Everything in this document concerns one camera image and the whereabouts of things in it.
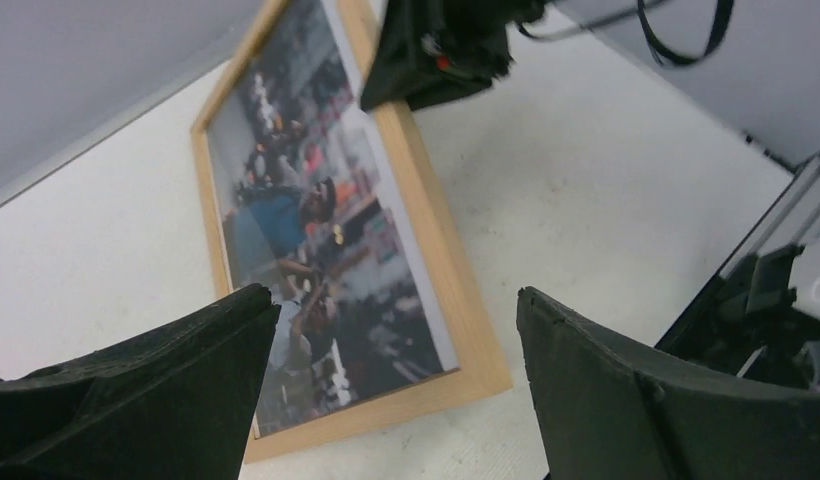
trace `table surface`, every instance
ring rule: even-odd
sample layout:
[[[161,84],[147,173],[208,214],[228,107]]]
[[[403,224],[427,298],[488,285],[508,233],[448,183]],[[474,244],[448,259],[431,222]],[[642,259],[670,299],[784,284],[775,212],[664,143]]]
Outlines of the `table surface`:
[[[515,387],[241,478],[539,480],[518,289],[654,343],[789,181],[595,39],[512,48],[517,65],[495,91],[416,119]],[[219,73],[0,210],[0,376],[213,300],[188,127]]]

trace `black foam padding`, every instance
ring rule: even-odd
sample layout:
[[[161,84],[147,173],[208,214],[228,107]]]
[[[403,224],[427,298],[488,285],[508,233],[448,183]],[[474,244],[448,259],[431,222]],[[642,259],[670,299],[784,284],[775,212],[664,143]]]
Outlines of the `black foam padding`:
[[[422,51],[420,39],[430,29],[430,2],[389,0],[378,49],[360,108],[369,111],[382,103],[405,100],[411,110],[460,100],[492,87],[491,79],[449,76],[428,66],[433,60]],[[509,57],[507,33],[502,24],[492,44]]]
[[[520,292],[551,477],[820,479],[820,394],[682,361]]]
[[[236,479],[279,311],[254,285],[0,380],[0,480]]]

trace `black object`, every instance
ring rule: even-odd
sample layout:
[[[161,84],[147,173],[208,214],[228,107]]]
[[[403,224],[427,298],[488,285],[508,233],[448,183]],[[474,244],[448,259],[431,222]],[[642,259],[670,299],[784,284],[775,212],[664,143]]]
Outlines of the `black object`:
[[[736,378],[535,289],[517,324],[551,479],[820,479],[820,394]]]
[[[805,163],[655,348],[730,375],[749,368],[746,378],[809,388],[812,379],[796,360],[808,342],[820,341],[820,320],[793,308],[789,283],[802,245],[818,235],[820,153]]]
[[[0,380],[0,480],[236,479],[279,312],[252,285]]]
[[[405,99],[411,110],[492,87],[511,62],[505,26],[543,15],[542,0],[389,0],[360,106]]]
[[[636,5],[550,35],[525,28],[542,19],[557,0],[389,0],[380,43],[360,95],[360,107],[404,99],[411,110],[480,93],[506,76],[510,58],[505,27],[514,23],[533,40],[553,42],[607,28],[637,17],[655,62],[689,67],[711,56],[725,39],[734,0],[717,0],[707,46],[700,55],[679,53],[663,43],[647,10],[669,0],[636,0]]]

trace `gray wall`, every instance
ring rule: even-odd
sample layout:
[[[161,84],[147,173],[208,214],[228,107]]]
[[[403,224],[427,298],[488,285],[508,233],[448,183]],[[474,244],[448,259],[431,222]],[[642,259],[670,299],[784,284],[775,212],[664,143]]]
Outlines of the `gray wall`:
[[[559,8],[583,22],[634,4],[567,0]],[[696,53],[704,48],[715,5],[716,0],[675,0],[651,12],[649,20],[664,43]],[[737,0],[722,47],[692,69],[655,65],[637,19],[598,36],[790,163],[820,149],[820,0]]]
[[[229,57],[261,3],[0,1],[0,205]]]

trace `red dot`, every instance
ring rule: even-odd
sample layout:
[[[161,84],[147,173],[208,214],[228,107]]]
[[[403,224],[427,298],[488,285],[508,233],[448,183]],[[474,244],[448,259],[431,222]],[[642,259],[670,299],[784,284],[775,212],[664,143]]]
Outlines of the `red dot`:
[[[446,57],[445,55],[440,55],[436,58],[436,65],[437,68],[439,68],[440,70],[445,70],[446,68],[451,66],[451,62],[448,61],[448,57]]]

